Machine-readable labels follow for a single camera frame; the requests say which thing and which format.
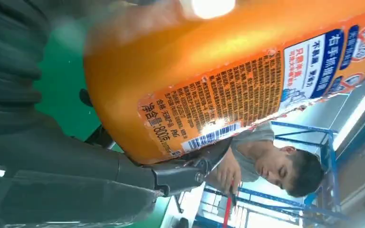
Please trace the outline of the person's hand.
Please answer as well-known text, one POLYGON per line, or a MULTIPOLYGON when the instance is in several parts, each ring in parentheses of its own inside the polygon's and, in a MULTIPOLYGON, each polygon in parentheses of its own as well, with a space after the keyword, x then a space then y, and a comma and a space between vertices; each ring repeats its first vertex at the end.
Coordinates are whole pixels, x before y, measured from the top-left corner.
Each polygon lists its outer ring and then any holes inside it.
POLYGON ((217 187, 222 192, 236 194, 241 183, 242 175, 232 149, 229 148, 216 168, 217 187))

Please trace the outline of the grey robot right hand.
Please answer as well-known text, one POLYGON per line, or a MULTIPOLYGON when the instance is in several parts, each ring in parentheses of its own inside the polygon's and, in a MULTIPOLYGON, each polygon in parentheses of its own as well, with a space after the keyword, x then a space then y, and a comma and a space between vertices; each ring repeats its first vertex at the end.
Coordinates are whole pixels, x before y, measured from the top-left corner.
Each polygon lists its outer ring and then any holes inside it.
POLYGON ((188 159, 138 165, 124 154, 63 134, 38 113, 0 112, 0 228, 123 226, 160 197, 200 186, 230 139, 188 159))

